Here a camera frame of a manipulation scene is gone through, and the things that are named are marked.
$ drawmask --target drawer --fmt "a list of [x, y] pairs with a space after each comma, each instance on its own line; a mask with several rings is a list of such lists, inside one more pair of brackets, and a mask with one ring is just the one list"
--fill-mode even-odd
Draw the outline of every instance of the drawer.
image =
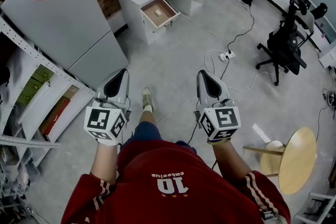
[[165, 0], [154, 0], [143, 6], [141, 12], [145, 19], [155, 28], [159, 29], [175, 20], [180, 13], [177, 13]]

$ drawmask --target black office chair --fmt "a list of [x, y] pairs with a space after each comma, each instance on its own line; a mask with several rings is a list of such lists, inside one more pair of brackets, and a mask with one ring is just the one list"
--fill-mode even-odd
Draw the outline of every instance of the black office chair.
[[269, 34], [267, 48], [263, 44], [257, 46], [258, 49], [262, 48], [271, 59], [257, 64], [256, 69], [260, 69], [262, 65], [273, 63], [277, 77], [275, 86], [279, 85], [279, 66], [285, 69], [285, 73], [291, 71], [295, 75], [299, 74], [300, 66], [307, 67], [307, 64], [301, 59], [301, 50], [298, 47], [297, 26], [295, 25], [297, 10], [300, 10], [303, 15], [307, 13], [307, 7], [303, 1], [290, 0], [286, 21], [281, 21], [280, 28]]

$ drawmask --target white refrigerator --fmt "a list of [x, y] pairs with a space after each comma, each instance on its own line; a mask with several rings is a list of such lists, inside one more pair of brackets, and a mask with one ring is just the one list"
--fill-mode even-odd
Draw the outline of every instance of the white refrigerator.
[[48, 57], [94, 89], [128, 65], [97, 0], [6, 0], [1, 9]]

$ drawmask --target white cable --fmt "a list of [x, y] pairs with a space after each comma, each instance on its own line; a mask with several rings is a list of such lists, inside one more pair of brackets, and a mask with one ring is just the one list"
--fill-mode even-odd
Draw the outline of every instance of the white cable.
[[[165, 0], [165, 1], [167, 1], [173, 8], [175, 8], [175, 7], [173, 6], [173, 4], [172, 4], [169, 0]], [[188, 16], [184, 15], [184, 14], [183, 14], [180, 10], [178, 10], [177, 8], [175, 8], [175, 9], [176, 9], [179, 13], [181, 13], [181, 15], [182, 15], [184, 18], [186, 18], [187, 20], [191, 21], [192, 23], [194, 23], [194, 24], [196, 24], [196, 25], [202, 27], [204, 30], [208, 31], [210, 34], [214, 35], [216, 38], [218, 38], [220, 41], [222, 41], [224, 44], [227, 45], [227, 42], [226, 42], [226, 41], [222, 40], [220, 37], [218, 37], [216, 34], [214, 34], [213, 32], [211, 32], [209, 29], [205, 28], [203, 25], [200, 25], [200, 24], [194, 22], [194, 21], [191, 20]]]
[[244, 89], [244, 90], [238, 91], [238, 90], [236, 90], [235, 88], [231, 88], [231, 87], [229, 87], [229, 86], [228, 86], [228, 88], [229, 88], [229, 89], [232, 89], [232, 90], [234, 90], [234, 91], [236, 91], [236, 92], [239, 92], [239, 93], [242, 93], [242, 92], [244, 92], [244, 91], [250, 90], [250, 89], [252, 89], [252, 87], [253, 87], [253, 84], [254, 84], [254, 82], [255, 82], [255, 80], [256, 80], [256, 78], [257, 78], [257, 76], [260, 76], [260, 75], [262, 75], [262, 74], [265, 74], [265, 73], [267, 73], [267, 74], [270, 74], [270, 75], [273, 75], [273, 76], [276, 76], [276, 74], [272, 74], [272, 73], [269, 73], [269, 72], [266, 72], [266, 71], [265, 71], [265, 72], [263, 72], [263, 73], [256, 74], [256, 75], [254, 76], [254, 79], [253, 79], [252, 85], [251, 85], [251, 87], [250, 87], [250, 88], [248, 88], [248, 89]]
[[213, 64], [213, 66], [214, 66], [214, 74], [215, 74], [215, 72], [216, 72], [216, 66], [215, 66], [215, 62], [214, 62], [213, 55], [214, 55], [215, 52], [220, 52], [220, 53], [222, 53], [222, 54], [223, 54], [223, 52], [222, 52], [221, 50], [208, 50], [208, 51], [205, 53], [205, 57], [204, 57], [204, 65], [205, 65], [206, 69], [207, 69], [210, 73], [212, 73], [212, 72], [210, 71], [210, 69], [209, 69], [208, 66], [206, 65], [206, 54], [207, 54], [208, 52], [211, 52], [211, 51], [213, 51], [213, 53], [211, 54], [211, 60], [212, 60], [212, 64]]

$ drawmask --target hand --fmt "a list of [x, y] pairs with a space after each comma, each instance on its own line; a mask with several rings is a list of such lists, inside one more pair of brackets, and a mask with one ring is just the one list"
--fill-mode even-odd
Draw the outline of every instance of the hand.
[[207, 140], [208, 144], [211, 145], [211, 146], [214, 146], [214, 145], [218, 145], [218, 144], [224, 144], [226, 142], [230, 142], [231, 140], [231, 137], [230, 138], [223, 138], [223, 139], [220, 139], [220, 140]]
[[98, 143], [105, 146], [116, 146], [118, 144], [117, 140], [108, 140], [108, 139], [96, 139]]

